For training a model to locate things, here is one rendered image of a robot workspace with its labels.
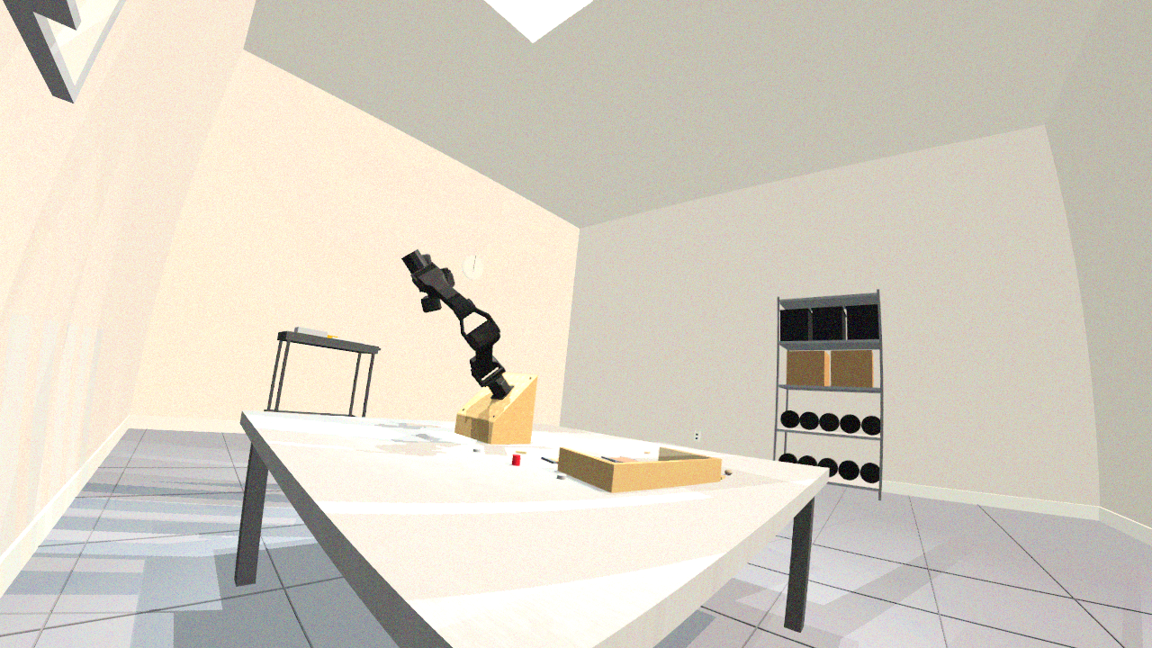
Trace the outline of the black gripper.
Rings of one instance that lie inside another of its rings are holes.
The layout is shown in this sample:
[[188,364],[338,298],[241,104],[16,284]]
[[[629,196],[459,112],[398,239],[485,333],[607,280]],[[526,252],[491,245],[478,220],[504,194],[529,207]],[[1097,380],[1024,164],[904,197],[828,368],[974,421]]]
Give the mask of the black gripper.
[[[424,257],[425,261],[427,261],[427,263],[432,263],[431,255],[429,253],[422,256]],[[420,297],[420,308],[423,308],[424,312],[430,312],[430,311],[441,311],[441,308],[444,308],[444,306],[441,306],[441,302],[438,297],[431,299],[427,295],[425,297]]]

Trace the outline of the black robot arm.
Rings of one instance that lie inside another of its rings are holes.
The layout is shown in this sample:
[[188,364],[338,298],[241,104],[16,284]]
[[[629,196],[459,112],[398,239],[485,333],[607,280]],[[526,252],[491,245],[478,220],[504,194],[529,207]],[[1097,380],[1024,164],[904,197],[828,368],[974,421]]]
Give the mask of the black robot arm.
[[[505,379],[505,366],[493,355],[493,346],[501,338],[501,329],[498,327],[495,321],[488,312],[476,308],[472,299],[467,299],[455,291],[455,276],[452,274],[450,269],[447,266],[439,269],[435,266],[435,263],[427,263],[418,249],[409,253],[401,259],[406,264],[406,268],[409,269],[409,274],[412,278],[411,281],[417,285],[417,288],[422,293],[427,293],[431,299],[438,297],[455,312],[455,316],[460,321],[461,336],[464,337],[468,345],[476,352],[476,355],[470,357],[473,379],[478,382],[479,386],[487,386],[490,389],[490,392],[492,392],[490,398],[493,401],[503,401],[505,397],[511,392],[515,385],[508,384],[508,380]],[[479,327],[472,329],[472,332],[467,336],[464,319],[469,315],[472,315],[472,312],[479,312],[487,321],[484,321]],[[493,372],[497,368],[499,369]],[[484,378],[486,374],[487,377]]]

